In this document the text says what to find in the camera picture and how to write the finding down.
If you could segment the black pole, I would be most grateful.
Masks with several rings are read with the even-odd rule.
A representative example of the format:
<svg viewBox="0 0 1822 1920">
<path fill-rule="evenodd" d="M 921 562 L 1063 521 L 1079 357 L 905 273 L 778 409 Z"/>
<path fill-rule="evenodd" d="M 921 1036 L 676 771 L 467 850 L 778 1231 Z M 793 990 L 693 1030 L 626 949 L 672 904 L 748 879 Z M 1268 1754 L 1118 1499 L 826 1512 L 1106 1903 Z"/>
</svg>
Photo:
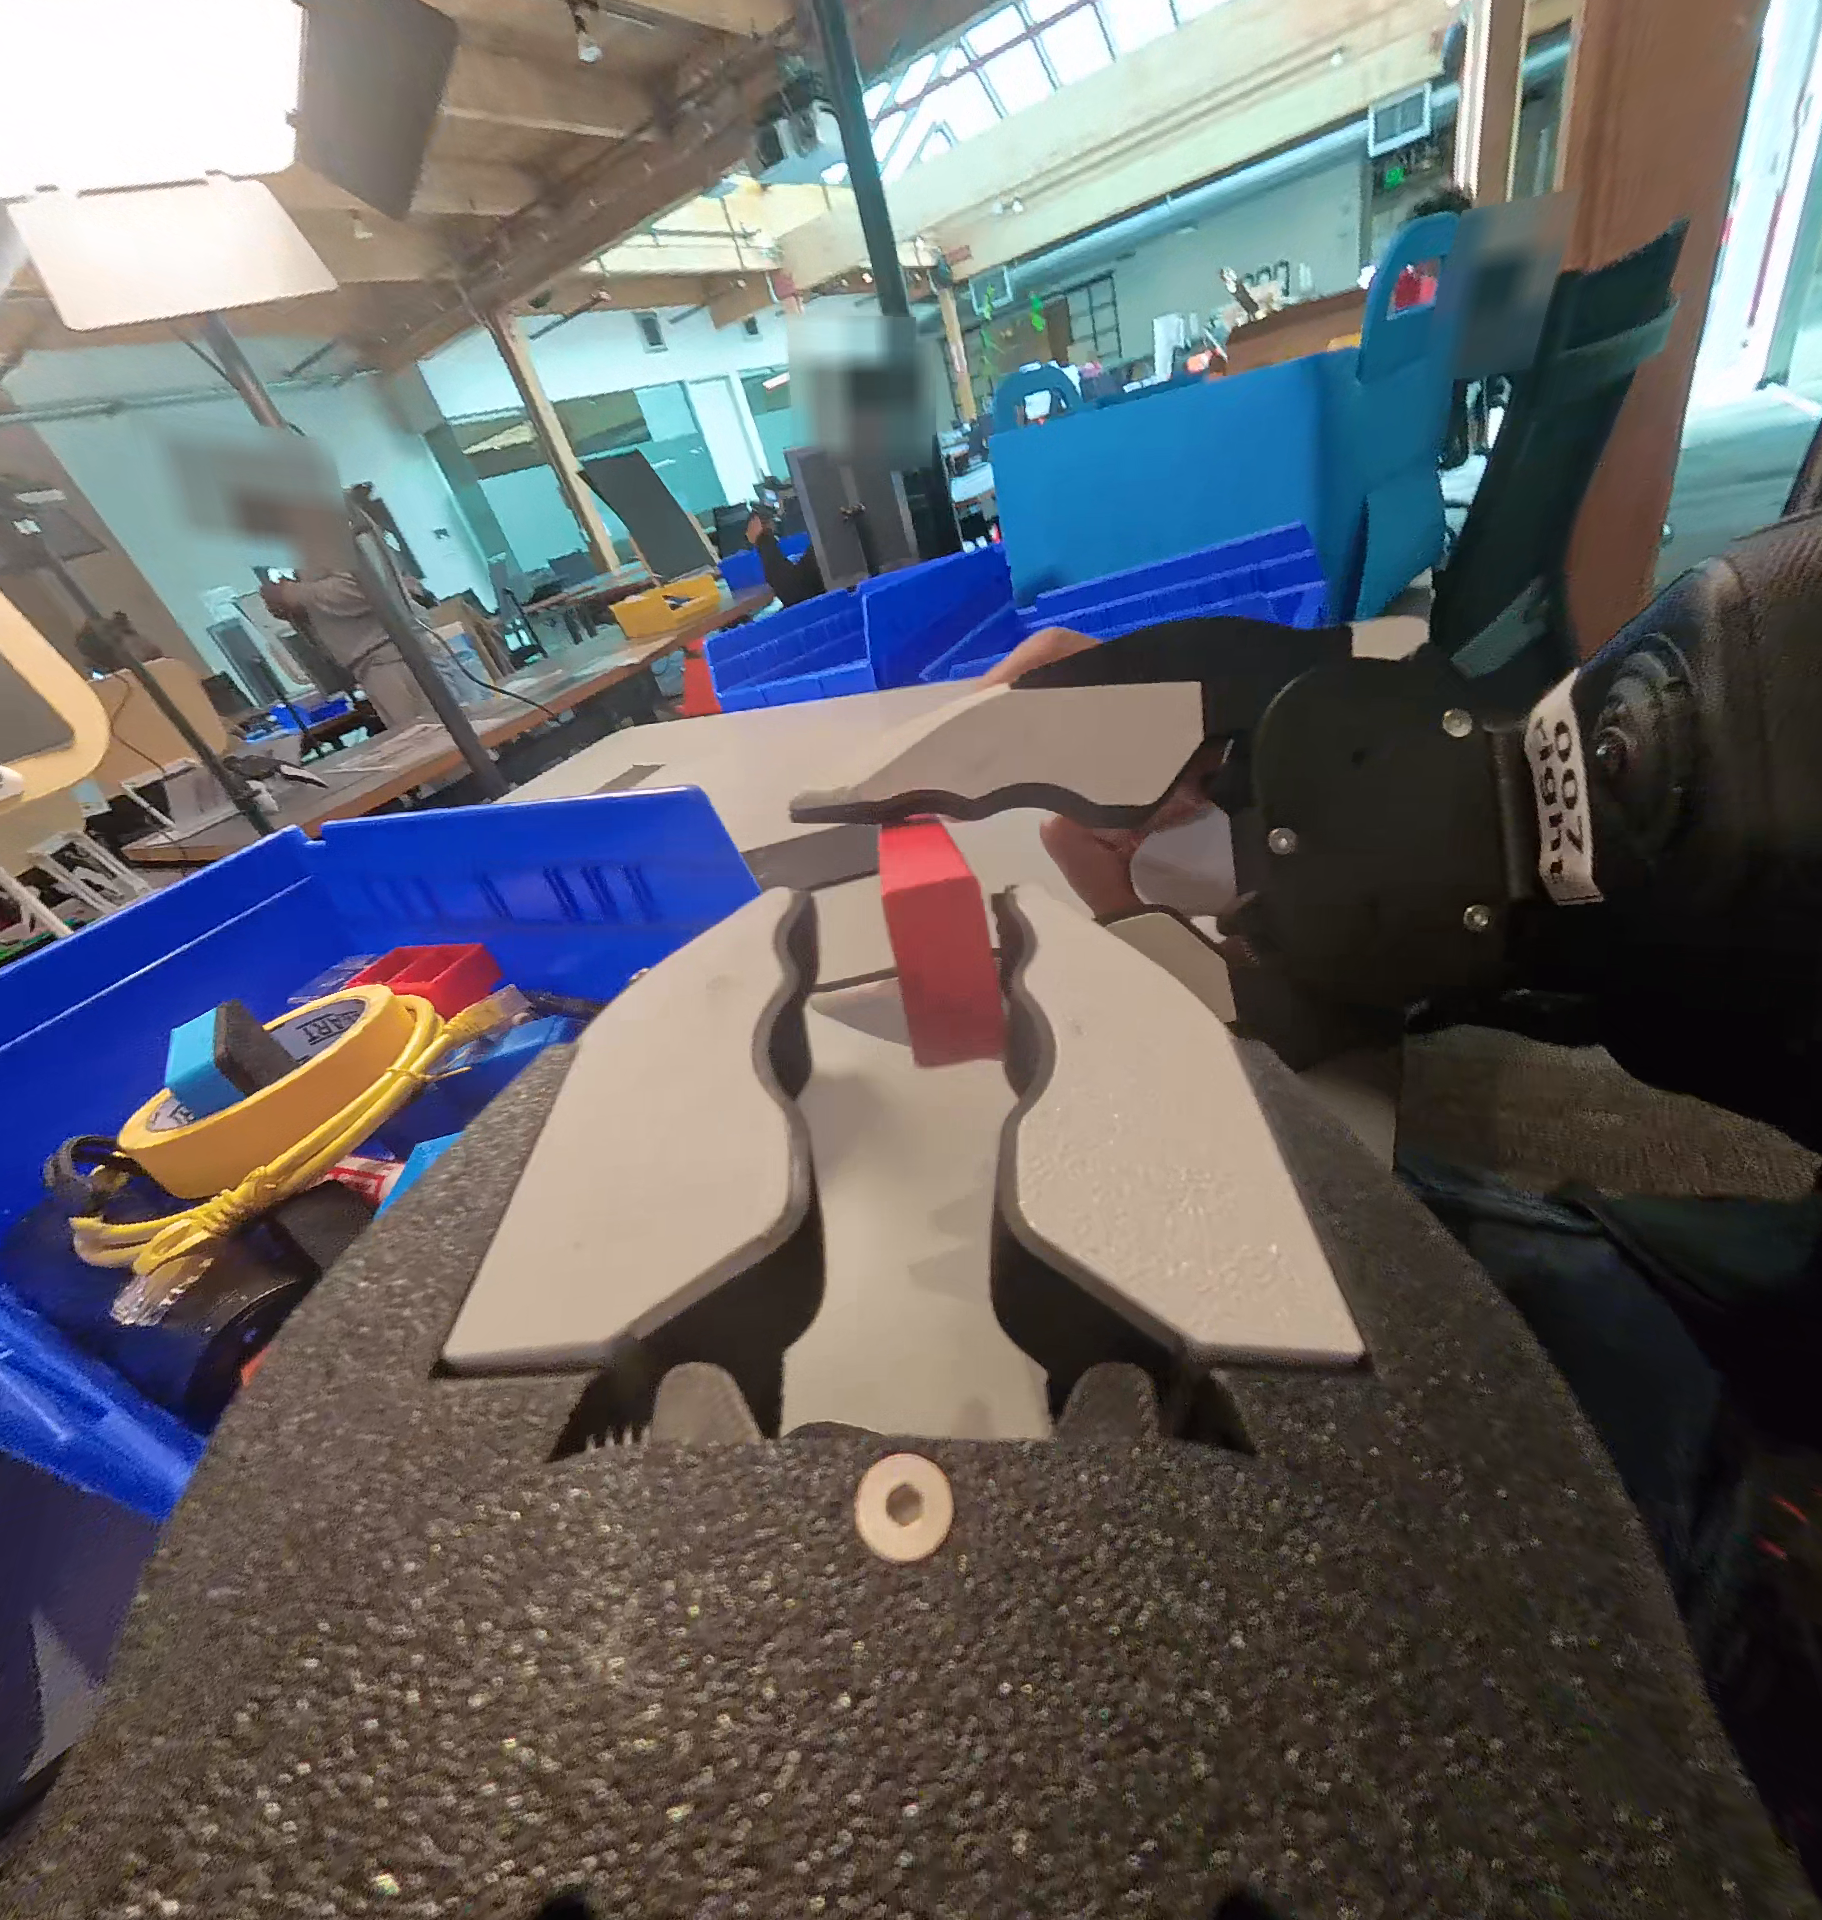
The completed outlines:
<svg viewBox="0 0 1822 1920">
<path fill-rule="evenodd" d="M 834 114 L 841 146 L 844 146 L 844 186 L 850 186 L 864 252 L 866 252 L 866 273 L 875 273 L 875 300 L 879 300 L 887 324 L 910 324 L 910 282 L 905 282 L 905 261 L 899 261 L 887 182 L 879 182 L 879 166 L 875 166 L 875 129 L 866 129 L 866 107 L 864 107 L 850 19 L 844 19 L 841 0 L 810 0 L 810 25 L 819 25 L 819 46 L 826 46 L 827 114 Z"/>
</svg>

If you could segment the blue plastic bin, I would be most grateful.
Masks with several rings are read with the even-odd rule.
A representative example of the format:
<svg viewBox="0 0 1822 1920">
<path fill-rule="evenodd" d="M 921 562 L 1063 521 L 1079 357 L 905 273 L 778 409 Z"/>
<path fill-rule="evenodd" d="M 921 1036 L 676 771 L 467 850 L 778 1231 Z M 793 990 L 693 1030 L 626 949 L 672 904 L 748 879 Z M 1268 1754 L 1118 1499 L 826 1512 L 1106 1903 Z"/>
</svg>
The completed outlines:
<svg viewBox="0 0 1822 1920">
<path fill-rule="evenodd" d="M 875 695 L 864 600 L 844 585 L 720 629 L 706 638 L 706 671 L 720 714 Z"/>
<path fill-rule="evenodd" d="M 0 971 L 0 1246 L 70 1136 L 165 1085 L 165 1039 L 212 998 L 257 1016 L 348 952 L 482 942 L 516 990 L 616 998 L 757 897 L 718 809 L 676 788 L 426 809 L 279 832 Z M 170 1519 L 203 1438 L 18 1307 L 0 1273 L 0 1451 Z"/>
<path fill-rule="evenodd" d="M 986 616 L 1017 603 L 1003 544 L 905 562 L 856 585 L 866 691 L 910 691 Z"/>
<path fill-rule="evenodd" d="M 1042 629 L 1070 629 L 1106 646 L 1118 634 L 1188 616 L 1257 616 L 1278 629 L 1327 629 L 1331 585 L 1309 532 L 1291 521 L 1178 560 L 1114 570 L 1079 585 L 1049 585 L 1030 603 L 1001 603 L 960 646 L 950 646 L 921 671 L 921 682 L 984 675 Z"/>
</svg>

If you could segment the large blue tote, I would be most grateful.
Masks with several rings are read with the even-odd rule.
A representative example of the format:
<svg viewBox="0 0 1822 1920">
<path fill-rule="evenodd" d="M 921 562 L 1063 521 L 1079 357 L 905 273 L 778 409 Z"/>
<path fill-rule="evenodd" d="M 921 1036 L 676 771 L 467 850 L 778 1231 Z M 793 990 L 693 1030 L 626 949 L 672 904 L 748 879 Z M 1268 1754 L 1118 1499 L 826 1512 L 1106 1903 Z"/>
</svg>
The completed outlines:
<svg viewBox="0 0 1822 1920">
<path fill-rule="evenodd" d="M 1356 350 L 1158 384 L 993 434 L 1011 585 L 1039 603 L 1118 570 L 1296 526 L 1331 616 L 1380 616 L 1442 560 L 1454 216 L 1398 224 Z"/>
</svg>

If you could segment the black foam board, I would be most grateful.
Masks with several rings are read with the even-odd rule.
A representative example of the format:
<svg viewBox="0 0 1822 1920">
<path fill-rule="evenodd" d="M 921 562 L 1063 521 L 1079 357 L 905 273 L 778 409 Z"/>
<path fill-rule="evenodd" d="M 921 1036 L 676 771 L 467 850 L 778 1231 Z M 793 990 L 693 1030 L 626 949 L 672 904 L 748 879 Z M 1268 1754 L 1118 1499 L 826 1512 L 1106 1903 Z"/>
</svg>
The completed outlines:
<svg viewBox="0 0 1822 1920">
<path fill-rule="evenodd" d="M 0 815 L 85 783 L 107 740 L 113 726 L 93 682 L 0 593 Z"/>
</svg>

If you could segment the yellow tape roll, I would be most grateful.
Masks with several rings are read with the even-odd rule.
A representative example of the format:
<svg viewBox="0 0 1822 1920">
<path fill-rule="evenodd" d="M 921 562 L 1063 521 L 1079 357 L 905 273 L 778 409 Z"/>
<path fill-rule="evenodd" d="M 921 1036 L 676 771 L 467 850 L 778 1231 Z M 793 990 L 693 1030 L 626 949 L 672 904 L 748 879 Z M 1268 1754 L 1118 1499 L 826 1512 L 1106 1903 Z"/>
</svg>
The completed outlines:
<svg viewBox="0 0 1822 1920">
<path fill-rule="evenodd" d="M 126 1119 L 118 1153 L 170 1196 L 212 1196 L 279 1162 L 290 1147 L 348 1119 L 393 1068 L 445 1036 L 441 1013 L 420 996 L 338 990 L 270 1021 L 296 1057 L 284 1076 L 195 1119 L 173 1092 L 158 1092 Z"/>
</svg>

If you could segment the black light stand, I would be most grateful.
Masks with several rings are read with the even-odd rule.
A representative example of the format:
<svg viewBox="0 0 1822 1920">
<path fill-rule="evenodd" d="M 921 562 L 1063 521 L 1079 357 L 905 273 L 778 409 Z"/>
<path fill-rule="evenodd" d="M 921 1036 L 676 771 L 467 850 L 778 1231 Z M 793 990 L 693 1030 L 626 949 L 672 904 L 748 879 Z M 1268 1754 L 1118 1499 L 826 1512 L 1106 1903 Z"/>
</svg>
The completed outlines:
<svg viewBox="0 0 1822 1920">
<path fill-rule="evenodd" d="M 284 434 L 284 443 L 296 443 L 297 460 L 315 462 L 323 550 L 333 551 L 333 562 L 358 570 L 358 579 L 364 593 L 364 611 L 388 634 L 388 652 L 398 653 L 398 666 L 411 671 L 411 682 L 432 704 L 441 726 L 463 750 L 463 763 L 467 763 L 467 771 L 482 783 L 482 804 L 501 804 L 516 783 L 501 780 L 492 747 L 482 740 L 482 726 L 467 721 L 463 701 L 445 691 L 441 666 L 426 663 L 420 616 L 404 611 L 393 562 L 388 562 L 388 550 L 377 536 L 377 521 L 344 488 L 333 488 L 333 462 L 297 434 L 296 420 L 284 420 L 284 409 L 270 399 L 267 378 L 256 370 L 256 360 L 237 347 L 237 332 L 226 326 L 226 316 L 203 311 L 195 316 L 195 337 L 206 347 L 212 365 L 240 393 L 256 422 Z"/>
</svg>

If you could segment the wooden workbench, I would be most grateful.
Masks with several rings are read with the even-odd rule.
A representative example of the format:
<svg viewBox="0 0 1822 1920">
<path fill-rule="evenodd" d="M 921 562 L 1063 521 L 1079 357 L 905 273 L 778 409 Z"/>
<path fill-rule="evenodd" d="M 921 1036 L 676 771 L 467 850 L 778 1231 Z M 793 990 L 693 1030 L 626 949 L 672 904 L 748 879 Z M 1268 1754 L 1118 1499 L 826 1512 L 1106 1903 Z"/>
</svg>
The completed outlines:
<svg viewBox="0 0 1822 1920">
<path fill-rule="evenodd" d="M 616 652 L 580 663 L 580 666 L 546 666 L 519 671 L 501 695 L 467 714 L 482 747 L 492 750 L 494 771 L 519 783 L 510 768 L 510 750 L 519 740 L 563 740 L 580 704 L 604 704 L 616 691 L 657 682 L 657 666 L 693 652 L 697 638 L 748 622 L 775 603 L 775 585 L 743 585 L 713 611 L 690 611 L 660 638 L 619 638 Z M 398 747 L 364 740 L 348 750 L 333 750 L 323 763 L 323 783 L 297 783 L 284 797 L 270 832 L 296 823 L 307 838 L 323 838 L 344 820 L 373 820 L 398 804 L 445 797 L 450 783 L 473 780 L 473 763 L 445 726 L 411 726 Z M 203 867 L 226 850 L 240 850 L 256 841 L 250 820 L 226 815 L 193 832 L 152 832 L 126 845 L 137 867 Z"/>
</svg>

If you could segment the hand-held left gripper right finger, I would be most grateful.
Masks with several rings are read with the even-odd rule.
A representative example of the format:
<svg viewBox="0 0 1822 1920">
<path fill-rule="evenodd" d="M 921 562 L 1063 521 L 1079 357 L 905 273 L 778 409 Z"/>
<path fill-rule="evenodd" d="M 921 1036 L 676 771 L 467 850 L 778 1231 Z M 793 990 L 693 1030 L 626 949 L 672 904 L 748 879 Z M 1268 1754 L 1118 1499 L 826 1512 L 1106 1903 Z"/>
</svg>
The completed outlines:
<svg viewBox="0 0 1822 1920">
<path fill-rule="evenodd" d="M 1208 942 L 1136 949 L 1039 887 L 993 897 L 1011 1119 L 993 1171 L 993 1316 L 1049 1420 L 1095 1367 L 1188 1430 L 1213 1371 L 1364 1371 L 1368 1343 L 1268 1127 Z"/>
</svg>

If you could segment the red square plastic piece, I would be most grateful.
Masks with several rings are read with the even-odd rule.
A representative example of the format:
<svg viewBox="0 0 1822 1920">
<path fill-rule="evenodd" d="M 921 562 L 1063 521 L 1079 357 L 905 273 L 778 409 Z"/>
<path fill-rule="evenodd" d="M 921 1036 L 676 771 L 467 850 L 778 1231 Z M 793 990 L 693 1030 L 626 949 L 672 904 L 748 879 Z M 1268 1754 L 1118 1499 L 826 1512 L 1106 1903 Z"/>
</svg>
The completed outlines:
<svg viewBox="0 0 1822 1920">
<path fill-rule="evenodd" d="M 344 978 L 344 990 L 388 990 L 432 1006 L 445 1021 L 501 990 L 501 965 L 485 942 L 420 942 L 382 949 Z"/>
</svg>

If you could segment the blue whiteboard eraser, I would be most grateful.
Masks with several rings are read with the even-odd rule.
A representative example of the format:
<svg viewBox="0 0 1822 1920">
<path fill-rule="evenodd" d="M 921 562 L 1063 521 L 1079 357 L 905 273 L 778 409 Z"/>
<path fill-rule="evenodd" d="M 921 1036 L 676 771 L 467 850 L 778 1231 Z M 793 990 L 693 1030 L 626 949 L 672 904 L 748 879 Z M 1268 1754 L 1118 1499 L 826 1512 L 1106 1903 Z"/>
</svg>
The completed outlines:
<svg viewBox="0 0 1822 1920">
<path fill-rule="evenodd" d="M 256 1021 L 240 998 L 221 998 L 170 1036 L 165 1092 L 182 1119 L 203 1123 L 270 1092 L 296 1068 L 297 1057 L 267 1021 Z"/>
</svg>

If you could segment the studio light panel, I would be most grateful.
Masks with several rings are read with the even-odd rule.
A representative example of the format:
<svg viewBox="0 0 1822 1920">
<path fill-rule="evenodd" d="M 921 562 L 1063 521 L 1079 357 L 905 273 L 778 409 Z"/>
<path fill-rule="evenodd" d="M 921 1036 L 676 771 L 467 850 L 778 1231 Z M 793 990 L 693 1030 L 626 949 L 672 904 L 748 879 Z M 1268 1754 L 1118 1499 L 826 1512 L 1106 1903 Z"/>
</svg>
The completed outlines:
<svg viewBox="0 0 1822 1920">
<path fill-rule="evenodd" d="M 450 61 L 420 0 L 0 0 L 7 224 L 70 332 L 326 300 L 270 182 L 404 222 Z"/>
</svg>

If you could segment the person's right hand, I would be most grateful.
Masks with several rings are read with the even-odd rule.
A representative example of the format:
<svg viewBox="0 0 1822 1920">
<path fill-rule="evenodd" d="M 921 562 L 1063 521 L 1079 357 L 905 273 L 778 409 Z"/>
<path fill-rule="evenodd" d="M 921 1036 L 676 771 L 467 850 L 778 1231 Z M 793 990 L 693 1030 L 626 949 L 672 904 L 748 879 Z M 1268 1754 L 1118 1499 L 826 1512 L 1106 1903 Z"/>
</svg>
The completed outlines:
<svg viewBox="0 0 1822 1920">
<path fill-rule="evenodd" d="M 1042 629 L 1023 638 L 984 691 L 993 682 L 1234 682 L 1252 691 L 1252 719 L 1230 732 L 1208 732 L 1202 750 L 1186 763 L 1176 797 L 1136 832 L 1095 832 L 1079 820 L 1042 820 L 1042 850 L 1065 875 L 1065 887 L 1089 904 L 1095 918 L 1138 916 L 1136 897 L 1136 845 L 1188 820 L 1194 809 L 1223 809 L 1230 820 L 1252 804 L 1244 771 L 1244 732 L 1257 726 L 1264 704 L 1309 666 L 1349 663 L 1361 629 L 1276 629 L 1252 616 L 1188 616 L 1164 622 L 1118 638 L 1089 638 L 1070 629 Z"/>
</svg>

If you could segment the red wooden block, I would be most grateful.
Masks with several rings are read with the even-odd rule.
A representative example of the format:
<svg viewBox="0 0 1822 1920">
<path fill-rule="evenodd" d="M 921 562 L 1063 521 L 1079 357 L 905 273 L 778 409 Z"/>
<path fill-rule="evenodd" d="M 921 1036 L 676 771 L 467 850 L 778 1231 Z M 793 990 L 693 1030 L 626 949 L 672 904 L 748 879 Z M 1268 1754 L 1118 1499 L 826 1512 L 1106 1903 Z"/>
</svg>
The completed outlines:
<svg viewBox="0 0 1822 1920">
<path fill-rule="evenodd" d="M 1003 996 L 984 879 L 943 820 L 879 832 L 879 908 L 921 1068 L 1001 1064 Z"/>
</svg>

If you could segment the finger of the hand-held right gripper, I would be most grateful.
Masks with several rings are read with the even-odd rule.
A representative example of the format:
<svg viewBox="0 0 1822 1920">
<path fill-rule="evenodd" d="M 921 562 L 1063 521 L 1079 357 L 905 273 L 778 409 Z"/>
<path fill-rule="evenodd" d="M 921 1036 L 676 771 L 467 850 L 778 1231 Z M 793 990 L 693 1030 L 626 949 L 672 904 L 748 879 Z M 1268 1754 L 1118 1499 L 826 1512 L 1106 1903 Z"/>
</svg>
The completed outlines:
<svg viewBox="0 0 1822 1920">
<path fill-rule="evenodd" d="M 1136 897 L 1152 908 L 1223 916 L 1234 891 L 1234 832 L 1213 804 L 1136 845 Z"/>
<path fill-rule="evenodd" d="M 1152 823 L 1230 721 L 1202 682 L 910 691 L 826 704 L 793 823 L 910 823 L 1042 809 L 1095 832 Z"/>
</svg>

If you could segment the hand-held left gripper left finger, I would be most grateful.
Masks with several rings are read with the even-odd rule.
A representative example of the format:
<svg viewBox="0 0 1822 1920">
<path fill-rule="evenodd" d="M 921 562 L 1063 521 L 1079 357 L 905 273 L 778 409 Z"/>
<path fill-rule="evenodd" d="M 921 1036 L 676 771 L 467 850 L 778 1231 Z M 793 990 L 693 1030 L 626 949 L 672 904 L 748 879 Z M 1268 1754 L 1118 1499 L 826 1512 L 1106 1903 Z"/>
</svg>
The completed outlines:
<svg viewBox="0 0 1822 1920">
<path fill-rule="evenodd" d="M 648 1430 L 684 1367 L 786 1430 L 786 1353 L 826 1308 L 826 1196 L 800 1092 L 810 891 L 648 965 L 580 1036 L 463 1308 L 445 1376 L 589 1376 L 590 1432 Z"/>
</svg>

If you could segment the yellow plastic bin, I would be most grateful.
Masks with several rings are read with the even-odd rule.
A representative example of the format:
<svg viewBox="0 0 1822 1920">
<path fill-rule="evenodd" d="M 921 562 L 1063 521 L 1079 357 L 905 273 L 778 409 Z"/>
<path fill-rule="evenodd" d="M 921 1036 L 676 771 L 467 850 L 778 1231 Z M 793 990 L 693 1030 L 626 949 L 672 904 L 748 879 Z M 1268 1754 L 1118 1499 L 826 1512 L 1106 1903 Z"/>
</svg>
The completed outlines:
<svg viewBox="0 0 1822 1920">
<path fill-rule="evenodd" d="M 718 616 L 720 603 L 729 603 L 729 579 L 718 570 L 697 570 L 697 575 L 640 585 L 616 600 L 611 616 L 632 646 L 648 646 L 648 638 L 676 634 L 684 622 Z"/>
</svg>

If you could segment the black tripod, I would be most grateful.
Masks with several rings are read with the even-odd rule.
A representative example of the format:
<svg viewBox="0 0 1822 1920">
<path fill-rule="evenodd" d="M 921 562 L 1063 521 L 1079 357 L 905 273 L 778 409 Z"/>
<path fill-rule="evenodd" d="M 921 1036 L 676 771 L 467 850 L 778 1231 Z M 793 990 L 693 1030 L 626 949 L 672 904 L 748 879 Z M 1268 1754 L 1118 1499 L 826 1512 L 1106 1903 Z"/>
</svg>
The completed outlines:
<svg viewBox="0 0 1822 1920">
<path fill-rule="evenodd" d="M 237 768 L 231 750 L 221 750 L 221 721 L 212 732 L 158 682 L 152 653 L 140 653 L 140 638 L 130 629 L 130 616 L 104 611 L 85 579 L 74 575 L 74 562 L 51 550 L 44 513 L 29 490 L 0 488 L 0 579 L 11 575 L 44 575 L 74 622 L 81 622 L 81 663 L 85 666 L 113 666 L 126 671 L 158 714 L 165 721 L 182 732 L 182 747 L 195 757 L 195 768 L 226 788 L 231 815 L 256 832 L 270 838 L 270 815 L 256 797 L 256 780 Z"/>
</svg>

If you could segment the person's dark clothing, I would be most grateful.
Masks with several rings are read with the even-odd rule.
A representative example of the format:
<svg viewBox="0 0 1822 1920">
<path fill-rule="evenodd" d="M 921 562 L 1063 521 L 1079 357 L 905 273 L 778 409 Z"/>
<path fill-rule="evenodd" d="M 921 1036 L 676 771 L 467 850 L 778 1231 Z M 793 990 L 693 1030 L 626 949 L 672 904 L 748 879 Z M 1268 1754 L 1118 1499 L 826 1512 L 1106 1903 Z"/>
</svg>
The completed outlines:
<svg viewBox="0 0 1822 1920">
<path fill-rule="evenodd" d="M 1822 1159 L 1600 1050 L 1454 1030 L 1402 1046 L 1398 1176 L 1587 1404 L 1822 1896 Z"/>
</svg>

